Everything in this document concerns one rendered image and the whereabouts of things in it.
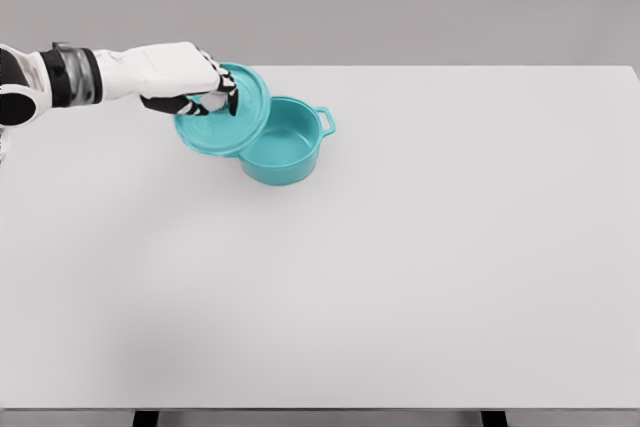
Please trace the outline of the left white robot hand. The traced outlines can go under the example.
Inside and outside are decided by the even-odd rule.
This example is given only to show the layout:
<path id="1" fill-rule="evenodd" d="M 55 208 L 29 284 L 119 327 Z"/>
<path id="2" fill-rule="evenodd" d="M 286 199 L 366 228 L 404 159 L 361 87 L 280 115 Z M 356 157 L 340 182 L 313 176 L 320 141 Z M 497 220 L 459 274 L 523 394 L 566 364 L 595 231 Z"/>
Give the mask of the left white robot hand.
<path id="1" fill-rule="evenodd" d="M 229 70 L 191 42 L 128 49 L 133 92 L 151 110 L 179 116 L 206 116 L 226 110 L 237 115 L 239 91 Z"/>

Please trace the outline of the teal pot lid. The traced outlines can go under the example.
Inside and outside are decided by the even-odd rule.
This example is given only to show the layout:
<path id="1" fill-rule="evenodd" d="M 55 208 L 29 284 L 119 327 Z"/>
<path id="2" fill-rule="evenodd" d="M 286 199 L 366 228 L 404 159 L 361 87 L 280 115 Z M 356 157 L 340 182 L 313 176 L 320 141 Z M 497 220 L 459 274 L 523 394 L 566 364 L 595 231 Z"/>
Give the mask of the teal pot lid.
<path id="1" fill-rule="evenodd" d="M 177 115 L 179 138 L 192 150 L 214 156 L 234 157 L 251 144 L 266 125 L 271 95 L 263 78 L 252 68 L 223 63 L 233 76 L 239 94 L 236 115 L 221 109 L 202 116 Z"/>

